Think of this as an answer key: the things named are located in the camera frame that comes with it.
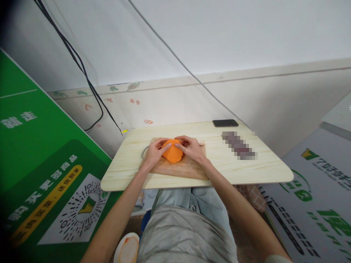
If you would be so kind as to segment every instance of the light wood table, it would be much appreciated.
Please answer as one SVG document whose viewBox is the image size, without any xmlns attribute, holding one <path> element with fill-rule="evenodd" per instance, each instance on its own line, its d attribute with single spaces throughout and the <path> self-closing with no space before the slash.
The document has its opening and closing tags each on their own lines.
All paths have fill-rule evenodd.
<svg viewBox="0 0 351 263">
<path fill-rule="evenodd" d="M 238 121 L 238 127 L 216 128 L 212 122 L 153 126 L 131 130 L 110 167 L 101 180 L 104 191 L 120 191 L 137 173 L 142 161 L 141 153 L 155 137 L 174 138 L 180 135 L 204 140 L 206 157 L 231 184 L 278 183 L 293 179 L 292 171 L 253 132 Z M 238 160 L 222 139 L 222 132 L 237 132 L 246 144 L 256 152 L 255 160 Z M 149 174 L 143 188 L 176 188 L 210 186 L 210 181 L 174 176 Z"/>
</svg>

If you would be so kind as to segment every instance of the smartphone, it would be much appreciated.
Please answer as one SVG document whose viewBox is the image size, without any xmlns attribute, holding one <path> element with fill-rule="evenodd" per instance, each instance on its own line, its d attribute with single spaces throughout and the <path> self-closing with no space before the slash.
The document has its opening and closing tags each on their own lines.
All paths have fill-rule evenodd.
<svg viewBox="0 0 351 263">
<path fill-rule="evenodd" d="M 216 120 L 213 121 L 213 124 L 215 125 L 215 127 L 238 127 L 239 124 L 231 119 L 231 120 Z"/>
</svg>

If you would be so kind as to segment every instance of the person's right hand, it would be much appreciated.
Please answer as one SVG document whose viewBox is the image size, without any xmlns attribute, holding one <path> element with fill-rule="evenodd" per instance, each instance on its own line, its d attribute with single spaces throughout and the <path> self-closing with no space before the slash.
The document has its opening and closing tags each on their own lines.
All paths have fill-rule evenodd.
<svg viewBox="0 0 351 263">
<path fill-rule="evenodd" d="M 201 148 L 197 142 L 197 139 L 190 138 L 185 135 L 175 137 L 175 139 L 180 141 L 180 144 L 175 144 L 175 146 L 181 149 L 183 153 L 185 153 L 195 162 L 199 163 L 206 159 L 204 153 L 201 151 Z"/>
</svg>

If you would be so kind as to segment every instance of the wooden cutting board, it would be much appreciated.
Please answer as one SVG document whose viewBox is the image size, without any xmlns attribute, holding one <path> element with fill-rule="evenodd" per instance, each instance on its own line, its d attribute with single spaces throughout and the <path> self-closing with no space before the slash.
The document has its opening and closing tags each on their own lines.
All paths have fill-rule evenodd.
<svg viewBox="0 0 351 263">
<path fill-rule="evenodd" d="M 206 156 L 205 146 L 200 146 L 202 152 Z M 143 158 L 140 166 L 145 161 L 145 157 Z M 173 164 L 166 160 L 163 156 L 158 161 L 158 163 L 151 169 L 150 173 L 153 174 L 162 174 L 162 175 L 171 175 L 177 177 L 198 179 L 198 180 L 208 180 L 204 170 L 192 159 L 183 154 L 182 159 Z"/>
</svg>

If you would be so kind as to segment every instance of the green banner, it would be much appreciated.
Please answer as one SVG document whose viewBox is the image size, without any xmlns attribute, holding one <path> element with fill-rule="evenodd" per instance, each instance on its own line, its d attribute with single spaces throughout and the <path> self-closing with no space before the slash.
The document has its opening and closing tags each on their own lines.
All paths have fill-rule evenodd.
<svg viewBox="0 0 351 263">
<path fill-rule="evenodd" d="M 3 227 L 26 261 L 78 262 L 120 196 L 100 189 L 111 159 L 2 52 L 0 65 Z"/>
</svg>

